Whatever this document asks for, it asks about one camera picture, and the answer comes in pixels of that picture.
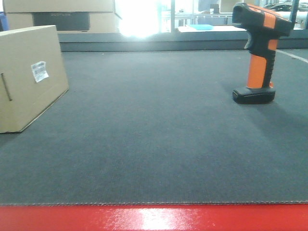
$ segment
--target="cardboard box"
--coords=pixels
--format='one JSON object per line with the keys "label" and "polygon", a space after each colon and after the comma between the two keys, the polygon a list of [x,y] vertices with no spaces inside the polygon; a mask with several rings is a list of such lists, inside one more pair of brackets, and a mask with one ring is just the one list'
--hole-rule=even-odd
{"label": "cardboard box", "polygon": [[113,0],[3,0],[7,13],[113,12]]}
{"label": "cardboard box", "polygon": [[[8,13],[10,29],[34,26],[32,13]],[[119,18],[114,13],[89,13],[90,28],[86,31],[58,31],[58,33],[118,33]]]}
{"label": "cardboard box", "polygon": [[0,32],[0,133],[20,132],[67,90],[55,26]]}
{"label": "cardboard box", "polygon": [[[236,3],[242,2],[239,0],[221,0],[220,2],[220,12],[221,13],[231,13],[233,12],[233,7]],[[255,0],[244,0],[245,3],[255,4]]]}

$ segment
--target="barcode scanner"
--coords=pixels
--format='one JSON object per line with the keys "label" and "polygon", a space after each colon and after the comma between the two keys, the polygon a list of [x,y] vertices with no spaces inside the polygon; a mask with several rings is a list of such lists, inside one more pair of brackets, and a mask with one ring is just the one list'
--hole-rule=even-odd
{"label": "barcode scanner", "polygon": [[237,103],[269,103],[275,98],[271,82],[278,39],[289,36],[291,21],[275,11],[251,4],[237,3],[233,8],[232,24],[246,29],[249,38],[245,49],[251,53],[247,86],[233,91]]}

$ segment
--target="blue tray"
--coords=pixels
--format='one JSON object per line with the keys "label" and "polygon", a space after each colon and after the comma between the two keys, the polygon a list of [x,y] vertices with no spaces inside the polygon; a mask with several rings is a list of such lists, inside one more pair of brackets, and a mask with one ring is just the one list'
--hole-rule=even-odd
{"label": "blue tray", "polygon": [[214,28],[212,25],[209,24],[191,24],[188,26],[195,28],[196,30],[212,30]]}

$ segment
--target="red edge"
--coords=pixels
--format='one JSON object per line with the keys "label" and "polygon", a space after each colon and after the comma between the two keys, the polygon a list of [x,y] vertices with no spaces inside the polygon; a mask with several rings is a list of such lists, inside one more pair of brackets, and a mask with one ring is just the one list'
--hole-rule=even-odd
{"label": "red edge", "polygon": [[308,204],[0,206],[0,231],[307,231]]}

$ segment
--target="scanner handle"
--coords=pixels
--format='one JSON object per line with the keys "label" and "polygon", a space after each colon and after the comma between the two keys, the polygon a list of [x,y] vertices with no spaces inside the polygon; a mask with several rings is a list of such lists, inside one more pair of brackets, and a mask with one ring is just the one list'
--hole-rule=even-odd
{"label": "scanner handle", "polygon": [[247,87],[251,89],[271,87],[278,38],[257,32],[249,32],[246,49],[251,53]]}

